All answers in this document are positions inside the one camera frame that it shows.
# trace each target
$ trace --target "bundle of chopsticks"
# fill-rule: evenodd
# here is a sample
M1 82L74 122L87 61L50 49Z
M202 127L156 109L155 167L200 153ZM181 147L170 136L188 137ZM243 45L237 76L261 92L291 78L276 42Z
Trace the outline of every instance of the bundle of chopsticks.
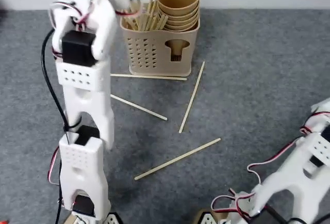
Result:
M145 6L146 10L136 18L125 17L124 20L130 25L132 30L149 31L149 30L162 30L169 18L167 15L159 15L157 1L150 0L148 5Z

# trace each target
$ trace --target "gray carpet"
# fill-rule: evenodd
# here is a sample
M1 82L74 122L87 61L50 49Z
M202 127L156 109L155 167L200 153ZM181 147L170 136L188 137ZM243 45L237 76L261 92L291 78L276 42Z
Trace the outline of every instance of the gray carpet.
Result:
M310 105L329 97L330 11L202 10L201 19L188 81L112 78L113 94L169 118L112 101L116 142L105 155L105 170L113 210L124 223L189 224L229 187L250 190L257 182L246 165L297 136ZM39 59L49 28L45 11L0 15L0 219L13 224L54 223L56 216L58 189L46 175L62 124ZM127 73L125 45L120 30L117 34L112 72ZM49 50L46 60L62 99ZM201 84L179 134L203 60ZM218 137L220 143L133 180ZM262 178L283 159L258 168ZM291 200L281 193L271 203L289 217ZM320 213L329 208L326 198Z

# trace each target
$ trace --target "keyhole-shaped cutout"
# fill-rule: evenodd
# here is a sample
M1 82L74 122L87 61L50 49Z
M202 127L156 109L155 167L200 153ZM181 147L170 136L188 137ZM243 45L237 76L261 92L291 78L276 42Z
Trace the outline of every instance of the keyhole-shaped cutout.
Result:
M182 50L190 43L182 39L174 39L167 41L165 45L171 48L171 61L181 61Z

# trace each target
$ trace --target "white robotic arm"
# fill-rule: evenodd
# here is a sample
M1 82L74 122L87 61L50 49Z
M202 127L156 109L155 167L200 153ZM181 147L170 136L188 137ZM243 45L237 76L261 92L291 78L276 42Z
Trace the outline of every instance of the white robotic arm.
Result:
M111 149L114 140L109 50L116 33L115 9L128 9L129 4L130 0L58 0L49 10L56 70L71 127L59 142L60 185L64 207L77 216L76 224L116 223L109 213L103 151ZM90 114L97 128L76 125L81 113Z
M273 194L289 190L294 195L293 213L288 223L312 224L319 211L319 204L330 188L330 99L312 106L312 114L302 126L306 136L297 139L296 147L280 168L254 187L251 194L240 193L238 197L250 196L239 202L233 200L230 209L246 212L247 220L238 213L230 213L220 223L261 223L260 213Z

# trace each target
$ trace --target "cup stack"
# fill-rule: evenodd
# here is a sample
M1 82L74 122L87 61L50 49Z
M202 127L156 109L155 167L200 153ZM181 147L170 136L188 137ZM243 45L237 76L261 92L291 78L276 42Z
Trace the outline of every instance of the cup stack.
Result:
M167 15L165 30L184 32L195 29L200 18L200 0L157 0L158 14Z

